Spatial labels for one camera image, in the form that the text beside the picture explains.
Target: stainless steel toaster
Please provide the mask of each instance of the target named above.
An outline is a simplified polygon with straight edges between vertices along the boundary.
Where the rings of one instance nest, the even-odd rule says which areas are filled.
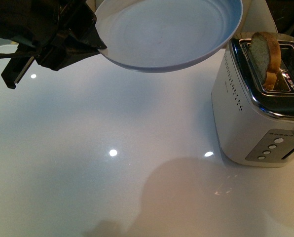
[[[226,47],[212,90],[216,130],[231,160],[282,167],[294,158],[294,38],[276,34],[282,61],[268,91],[249,51],[252,34],[236,35]]]

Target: white countertop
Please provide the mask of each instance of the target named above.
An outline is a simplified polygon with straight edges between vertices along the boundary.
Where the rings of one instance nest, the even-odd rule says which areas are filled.
[[[223,53],[163,74],[34,63],[15,90],[0,77],[0,237],[294,237],[294,161],[219,150]]]

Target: toaster control panel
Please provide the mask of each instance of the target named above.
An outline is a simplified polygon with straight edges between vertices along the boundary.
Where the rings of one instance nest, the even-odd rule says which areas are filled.
[[[272,129],[258,142],[246,160],[285,163],[294,152],[294,131]]]

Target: toaster vent hole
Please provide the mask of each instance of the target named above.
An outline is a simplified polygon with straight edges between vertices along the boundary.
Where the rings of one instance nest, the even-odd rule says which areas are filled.
[[[231,75],[229,62],[228,62],[228,59],[227,59],[226,55],[224,55],[224,61],[225,61],[225,65],[226,65],[226,71],[227,71],[228,80],[229,80],[229,83],[230,83],[232,95],[234,96],[234,99],[235,99],[235,102],[236,102],[236,104],[237,104],[237,106],[239,108],[239,111],[242,111],[242,105],[240,104],[240,99],[238,98],[237,89],[236,89],[234,80],[233,80],[232,75]]]

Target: slice of bread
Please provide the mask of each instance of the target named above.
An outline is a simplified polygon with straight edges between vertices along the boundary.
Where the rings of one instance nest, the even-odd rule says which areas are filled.
[[[254,33],[250,52],[260,73],[260,82],[267,90],[273,90],[281,66],[281,50],[276,38],[268,32]]]

